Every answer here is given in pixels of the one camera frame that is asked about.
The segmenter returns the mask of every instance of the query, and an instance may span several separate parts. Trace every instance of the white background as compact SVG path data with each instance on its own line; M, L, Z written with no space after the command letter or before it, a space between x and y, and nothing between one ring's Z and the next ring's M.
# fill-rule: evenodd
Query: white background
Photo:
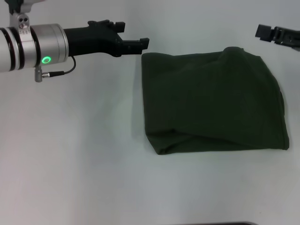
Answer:
M300 221L300 53L255 38L258 24L300 30L298 0L49 0L31 24L126 22L147 52L243 47L286 102L290 149L158 156L144 134L140 56L79 56L64 77L0 75L1 225L171 225ZM9 24L0 3L1 27ZM64 64L44 71L67 70Z

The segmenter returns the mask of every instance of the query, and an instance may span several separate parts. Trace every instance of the folded cloth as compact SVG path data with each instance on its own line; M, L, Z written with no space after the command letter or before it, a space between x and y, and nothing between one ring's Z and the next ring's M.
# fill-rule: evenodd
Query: folded cloth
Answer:
M279 85L261 57L241 48L144 54L142 90L157 154L289 148Z

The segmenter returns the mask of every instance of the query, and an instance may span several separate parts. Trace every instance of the black cable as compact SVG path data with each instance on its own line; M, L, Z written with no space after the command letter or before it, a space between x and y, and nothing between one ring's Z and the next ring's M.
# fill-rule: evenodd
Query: black cable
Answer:
M75 68L76 68L76 60L75 60L74 56L71 56L71 57L72 57L73 62L74 62L74 66L73 66L72 69L70 69L70 70L67 71L67 72L64 72L64 71L49 72L49 76L50 76L50 77L54 77L54 76L62 76L62 75L69 74L69 73L73 72L73 71L75 70Z

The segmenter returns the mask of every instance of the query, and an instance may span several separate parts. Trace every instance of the green indicator light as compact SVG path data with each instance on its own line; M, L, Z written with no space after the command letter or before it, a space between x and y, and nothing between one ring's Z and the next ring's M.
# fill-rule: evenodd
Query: green indicator light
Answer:
M51 57L49 57L49 56L46 56L42 59L42 63L44 63L44 64L47 64L49 62L51 62Z

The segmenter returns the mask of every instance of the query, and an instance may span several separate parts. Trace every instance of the dark green cloth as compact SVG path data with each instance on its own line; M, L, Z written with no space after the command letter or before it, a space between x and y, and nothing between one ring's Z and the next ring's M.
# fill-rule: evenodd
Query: dark green cloth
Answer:
M284 101L261 57L142 56L145 131L157 154L288 149Z

